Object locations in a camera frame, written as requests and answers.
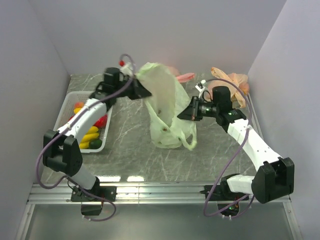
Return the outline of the green avocado-print plastic bag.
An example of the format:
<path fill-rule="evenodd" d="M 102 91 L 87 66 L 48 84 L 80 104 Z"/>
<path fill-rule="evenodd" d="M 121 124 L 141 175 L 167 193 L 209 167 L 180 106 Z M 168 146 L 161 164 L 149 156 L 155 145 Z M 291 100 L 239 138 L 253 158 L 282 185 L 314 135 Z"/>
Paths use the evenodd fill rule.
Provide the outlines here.
<path fill-rule="evenodd" d="M 151 62 L 144 64 L 136 77 L 151 93 L 143 103 L 150 117 L 152 143 L 162 149 L 184 146 L 192 151 L 197 145 L 196 123 L 178 118 L 191 99 L 177 77 L 167 66 Z"/>

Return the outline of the yellow fake banana bunch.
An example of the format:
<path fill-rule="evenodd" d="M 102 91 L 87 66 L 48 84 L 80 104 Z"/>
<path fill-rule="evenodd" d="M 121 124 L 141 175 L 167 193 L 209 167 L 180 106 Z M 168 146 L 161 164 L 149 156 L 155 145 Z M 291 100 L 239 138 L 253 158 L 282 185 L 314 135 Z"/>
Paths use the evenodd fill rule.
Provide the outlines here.
<path fill-rule="evenodd" d="M 89 131 L 84 135 L 82 138 L 79 148 L 80 149 L 89 149 L 90 148 L 90 142 L 93 140 L 98 139 L 100 136 L 99 134 L 99 128 L 96 126 L 92 126 Z"/>

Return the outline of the yellow fake mango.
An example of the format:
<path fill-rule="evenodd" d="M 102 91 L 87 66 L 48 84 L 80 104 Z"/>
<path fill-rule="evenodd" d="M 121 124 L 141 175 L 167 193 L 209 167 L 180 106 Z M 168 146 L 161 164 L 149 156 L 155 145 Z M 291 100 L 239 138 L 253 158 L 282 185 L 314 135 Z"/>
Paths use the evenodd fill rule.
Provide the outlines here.
<path fill-rule="evenodd" d="M 82 108 L 81 107 L 77 107 L 73 110 L 74 114 L 76 115 Z"/>

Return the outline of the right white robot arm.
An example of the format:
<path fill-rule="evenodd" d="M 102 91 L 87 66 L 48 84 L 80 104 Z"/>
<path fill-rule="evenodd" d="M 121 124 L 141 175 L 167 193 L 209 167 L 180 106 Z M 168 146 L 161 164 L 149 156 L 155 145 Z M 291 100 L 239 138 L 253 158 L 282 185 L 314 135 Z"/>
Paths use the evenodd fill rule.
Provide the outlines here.
<path fill-rule="evenodd" d="M 272 150 L 252 128 L 249 119 L 239 109 L 234 109 L 231 93 L 226 86 L 212 89 L 213 99 L 207 102 L 193 96 L 189 105 L 177 116 L 181 120 L 200 121 L 215 118 L 217 124 L 234 138 L 252 161 L 254 176 L 239 173 L 221 179 L 218 189 L 206 196 L 211 201 L 235 201 L 253 195 L 265 204 L 290 195 L 294 191 L 295 164 Z"/>

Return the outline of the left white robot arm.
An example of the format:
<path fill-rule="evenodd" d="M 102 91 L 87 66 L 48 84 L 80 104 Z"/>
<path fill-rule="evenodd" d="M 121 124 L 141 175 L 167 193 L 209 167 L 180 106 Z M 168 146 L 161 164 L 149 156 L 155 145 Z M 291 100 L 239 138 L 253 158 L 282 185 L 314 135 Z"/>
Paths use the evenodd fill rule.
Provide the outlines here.
<path fill-rule="evenodd" d="M 83 189 L 89 201 L 101 195 L 99 179 L 83 165 L 79 144 L 90 128 L 116 103 L 117 98 L 131 100 L 150 97 L 152 94 L 142 86 L 135 76 L 135 68 L 127 63 L 121 68 L 108 67 L 103 80 L 89 95 L 84 107 L 58 130 L 49 130 L 43 137 L 40 153 L 44 166 L 55 172 L 64 173 Z"/>

